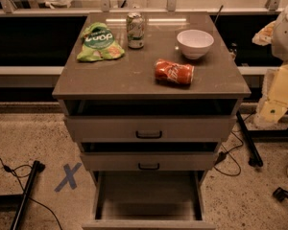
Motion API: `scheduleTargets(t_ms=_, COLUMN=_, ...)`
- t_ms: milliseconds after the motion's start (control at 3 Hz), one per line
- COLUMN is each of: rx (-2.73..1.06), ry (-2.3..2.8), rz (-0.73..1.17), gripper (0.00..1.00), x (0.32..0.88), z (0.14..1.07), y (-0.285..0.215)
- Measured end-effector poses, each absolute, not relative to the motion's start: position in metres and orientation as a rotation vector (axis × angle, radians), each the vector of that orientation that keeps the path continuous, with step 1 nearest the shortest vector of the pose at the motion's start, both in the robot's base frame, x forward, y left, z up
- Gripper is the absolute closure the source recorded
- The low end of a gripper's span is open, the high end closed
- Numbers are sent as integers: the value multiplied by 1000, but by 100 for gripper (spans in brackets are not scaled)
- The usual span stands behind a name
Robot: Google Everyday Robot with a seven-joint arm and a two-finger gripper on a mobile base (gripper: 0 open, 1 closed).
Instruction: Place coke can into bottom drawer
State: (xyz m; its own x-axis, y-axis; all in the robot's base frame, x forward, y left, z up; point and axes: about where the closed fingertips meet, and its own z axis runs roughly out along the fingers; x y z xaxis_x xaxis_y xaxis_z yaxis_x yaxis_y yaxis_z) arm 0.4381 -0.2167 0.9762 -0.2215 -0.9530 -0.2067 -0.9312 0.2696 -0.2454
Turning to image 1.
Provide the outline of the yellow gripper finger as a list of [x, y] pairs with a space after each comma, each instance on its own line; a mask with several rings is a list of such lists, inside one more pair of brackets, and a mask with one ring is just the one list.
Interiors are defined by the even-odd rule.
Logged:
[[258, 105], [259, 119], [277, 123], [288, 110], [288, 62], [276, 70], [269, 69], [264, 77], [262, 98]]

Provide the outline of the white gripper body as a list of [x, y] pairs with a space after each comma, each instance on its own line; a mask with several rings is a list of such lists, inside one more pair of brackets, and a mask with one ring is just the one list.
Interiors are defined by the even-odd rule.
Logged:
[[260, 46], [266, 46], [272, 43], [275, 21], [270, 22], [252, 38], [252, 43]]

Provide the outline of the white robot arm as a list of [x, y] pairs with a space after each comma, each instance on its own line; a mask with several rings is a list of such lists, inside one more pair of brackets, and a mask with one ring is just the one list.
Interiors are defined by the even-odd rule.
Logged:
[[260, 46], [270, 44], [272, 55], [282, 60], [277, 70], [268, 70], [262, 85], [262, 98], [256, 108], [254, 123], [259, 127], [276, 124], [288, 110], [288, 5], [277, 19], [252, 38]]

